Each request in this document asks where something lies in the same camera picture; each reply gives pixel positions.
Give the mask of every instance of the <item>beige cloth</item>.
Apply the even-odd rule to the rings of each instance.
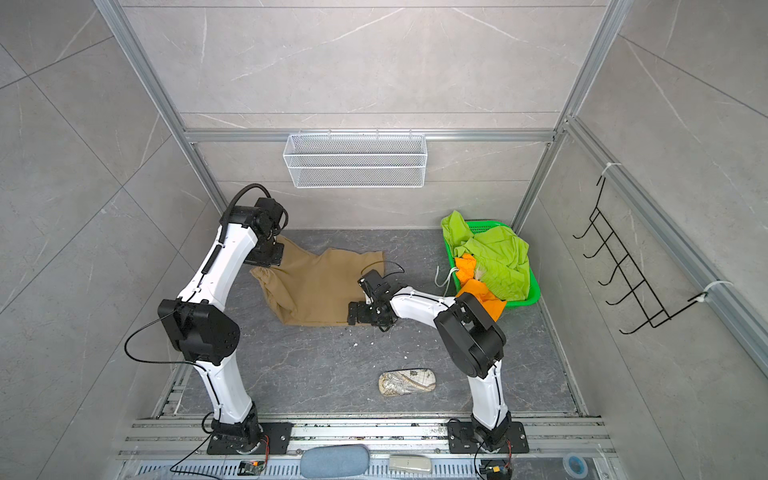
[[[286,325],[347,325],[349,302],[366,299],[357,280],[369,270],[384,273],[384,253],[329,248],[315,255],[283,236],[279,266],[255,266],[255,276],[272,311]]]

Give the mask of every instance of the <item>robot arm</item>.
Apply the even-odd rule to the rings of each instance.
[[[253,207],[236,205],[252,188],[260,188],[266,198]],[[237,368],[240,328],[224,314],[224,307],[243,263],[280,264],[283,245],[275,237],[287,223],[287,212],[264,187],[245,187],[222,215],[217,240],[200,269],[175,300],[163,300],[157,308],[171,344],[196,366],[208,391],[214,438],[239,452],[259,445],[261,428]]]
[[[266,198],[253,207],[237,206],[243,194],[255,187]],[[280,226],[283,216],[285,223]],[[286,226],[287,217],[261,185],[242,189],[222,215],[217,240],[203,265],[175,300],[163,300],[157,309],[173,347],[196,366],[214,406],[209,453],[250,453],[260,444],[263,433],[256,406],[237,368],[240,328],[224,308],[243,263],[280,264],[283,245],[275,236]],[[410,286],[395,291],[375,270],[366,273],[359,285],[366,301],[350,303],[349,323],[388,329],[398,318],[410,318],[436,328],[454,364],[468,376],[477,441],[487,450],[505,443],[510,415],[500,369],[506,338],[479,301],[468,293],[441,297]]]
[[[436,328],[451,360],[468,377],[475,437],[489,450],[506,442],[511,421],[501,383],[506,336],[480,302],[470,293],[453,297],[410,286],[395,290],[376,270],[366,273],[358,284],[366,301],[350,303],[348,323],[388,329],[404,318]]]

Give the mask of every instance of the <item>white remote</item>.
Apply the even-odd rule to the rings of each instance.
[[[389,469],[399,472],[430,473],[432,472],[432,460],[417,455],[391,455],[389,457]]]

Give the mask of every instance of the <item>gray tile wall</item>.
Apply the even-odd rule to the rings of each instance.
[[[170,372],[121,344],[189,280],[208,199],[90,0],[5,2],[0,44],[0,478],[102,478]]]
[[[768,3],[635,2],[581,117],[768,319]]]
[[[570,141],[563,147],[521,235],[589,413],[606,418],[630,478],[762,478],[768,441],[768,380],[705,304],[657,329],[626,336],[645,320],[589,224],[600,169]],[[601,210],[660,301],[674,312],[697,291],[608,184]],[[597,222],[604,236],[609,231]],[[609,243],[617,255],[623,250]],[[631,265],[625,261],[624,266]],[[626,268],[630,281],[639,273]],[[638,296],[650,313],[650,290]]]
[[[605,2],[126,1],[190,128],[552,128]],[[297,190],[280,144],[201,144],[226,196],[284,192],[294,228],[510,221],[543,144],[429,145],[422,189]]]
[[[604,12],[599,0],[262,3],[127,2],[190,123],[554,127]]]

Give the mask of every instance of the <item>black cable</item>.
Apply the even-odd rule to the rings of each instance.
[[[200,428],[202,428],[202,429],[203,429],[203,432],[205,432],[205,433],[213,433],[213,432],[214,432],[213,430],[211,430],[210,432],[208,432],[208,431],[205,429],[205,421],[206,421],[206,420],[208,420],[208,417],[210,417],[210,416],[211,416],[211,415],[213,415],[213,414],[214,414],[213,412],[208,412],[208,413],[206,413],[206,414],[205,414],[205,416],[203,417],[203,421],[202,421],[202,422],[200,422]]]
[[[224,211],[224,213],[221,215],[221,234],[219,235],[219,243],[223,244],[224,240],[227,238],[227,228],[230,226],[230,217],[232,217],[232,209],[235,208],[235,205],[237,204],[237,201],[245,195],[245,193],[248,190],[252,190],[253,188],[260,188],[261,191],[264,192],[267,198],[272,198],[272,195],[270,195],[270,192],[262,185],[262,184],[249,184],[243,187],[242,190],[237,192],[234,197],[232,197],[232,200],[230,201],[230,204],[227,205],[227,209]]]
[[[177,466],[178,466],[180,463],[182,463],[182,462],[183,462],[184,460],[186,460],[187,458],[190,458],[190,457],[192,456],[192,454],[193,454],[193,453],[195,453],[197,450],[199,450],[199,449],[200,449],[200,447],[201,447],[201,446],[205,445],[205,442],[207,442],[207,441],[210,439],[210,436],[211,436],[211,435],[213,435],[213,433],[209,433],[209,434],[208,434],[208,436],[205,438],[205,440],[203,440],[203,443],[200,443],[200,444],[199,444],[197,447],[195,447],[195,449],[194,449],[192,452],[189,452],[189,453],[187,453],[187,456],[186,456],[186,457],[184,457],[184,458],[182,458],[181,460],[179,460],[178,462],[174,463],[174,464],[173,464],[173,465],[172,465],[172,466],[169,468],[169,472],[173,472],[173,473],[187,473],[187,474],[190,474],[190,475],[199,475],[199,476],[201,476],[201,477],[215,478],[215,480],[223,480],[221,477],[217,477],[217,476],[215,476],[215,475],[209,475],[209,474],[207,474],[207,473],[199,473],[199,472],[183,472],[183,471],[181,471],[181,470],[174,470],[174,468],[176,468],[176,467],[177,467]]]
[[[166,319],[166,318],[168,318],[169,316],[173,315],[174,313],[176,313],[176,310],[174,310],[174,311],[173,311],[173,312],[171,312],[171,313],[168,313],[168,314],[167,314],[167,315],[165,315],[165,316],[162,316],[162,317],[160,317],[159,319],[156,319],[156,320],[152,320],[152,321],[151,321],[151,322],[149,322],[147,325],[144,325],[144,326],[142,326],[140,329],[136,330],[136,331],[135,331],[135,332],[133,332],[131,335],[129,335],[129,337],[125,339],[125,343],[123,343],[123,351],[125,352],[125,355],[127,355],[127,356],[128,356],[128,358],[129,358],[129,359],[131,359],[131,360],[133,360],[134,362],[139,362],[139,363],[151,363],[151,364],[153,364],[153,365],[177,365],[177,364],[183,364],[183,365],[192,365],[193,367],[196,367],[196,368],[198,368],[198,369],[201,369],[201,370],[203,370],[203,371],[205,372],[205,369],[204,369],[202,366],[199,366],[199,365],[197,365],[197,364],[196,364],[196,363],[194,363],[194,362],[188,362],[187,360],[178,360],[178,361],[175,361],[175,362],[171,362],[171,361],[159,361],[159,360],[142,360],[142,359],[138,359],[138,358],[136,358],[135,356],[131,355],[131,354],[128,352],[128,342],[130,342],[130,341],[131,341],[131,339],[132,339],[132,338],[134,338],[134,336],[135,336],[137,333],[139,333],[141,330],[143,330],[143,329],[145,329],[145,328],[147,328],[147,327],[149,327],[149,326],[153,326],[155,323],[157,323],[157,322],[160,322],[160,321],[161,321],[161,320],[163,320],[163,319]]]
[[[478,470],[478,453],[480,453],[480,449],[483,445],[488,441],[488,439],[483,440],[478,444],[478,449],[475,450],[475,458],[472,460],[472,466],[475,467],[475,474],[480,478],[480,480],[485,480],[481,475],[480,471]]]
[[[377,263],[394,263],[394,264],[395,264],[395,265],[397,265],[397,267],[400,269],[400,271],[399,271],[399,272],[390,272],[390,273],[387,273],[385,276],[383,276],[383,277],[382,277],[382,279],[385,279],[386,277],[388,277],[388,276],[390,276],[390,275],[394,275],[395,273],[405,273],[405,272],[406,272],[406,269],[402,268],[402,265],[400,265],[400,264],[399,264],[399,263],[397,263],[397,262],[393,262],[393,261],[391,261],[391,260],[377,260],[376,262],[373,262],[373,263],[370,263],[370,264],[368,264],[368,265],[365,265],[365,266],[362,268],[362,270],[360,270],[360,275],[362,275],[362,273],[366,271],[366,268],[368,268],[369,266],[373,266],[373,265],[376,265]]]
[[[283,230],[285,230],[286,227],[288,227],[288,210],[283,209],[283,213],[286,214],[286,221],[283,222],[283,226],[280,227],[280,229],[275,232],[275,235],[280,235]]]
[[[433,299],[433,298],[431,298],[429,296],[423,296],[423,295],[419,295],[417,293],[397,293],[396,295],[392,295],[392,298],[395,298],[396,296],[417,296],[418,298],[426,298],[427,300],[431,300],[433,302],[439,303],[440,305],[445,306],[445,308],[450,308],[448,305],[445,305],[440,300],[435,300],[435,299]]]

